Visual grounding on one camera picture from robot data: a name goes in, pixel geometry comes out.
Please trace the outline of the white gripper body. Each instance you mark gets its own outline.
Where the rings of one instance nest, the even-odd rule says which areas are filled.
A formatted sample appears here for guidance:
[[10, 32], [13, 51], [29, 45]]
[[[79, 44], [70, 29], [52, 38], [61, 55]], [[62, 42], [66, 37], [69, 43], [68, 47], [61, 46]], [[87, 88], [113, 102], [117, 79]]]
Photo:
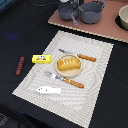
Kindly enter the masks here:
[[66, 2], [69, 2], [69, 3], [77, 3], [77, 4], [79, 4], [79, 0], [60, 0], [60, 2], [62, 2], [62, 3], [66, 3]]

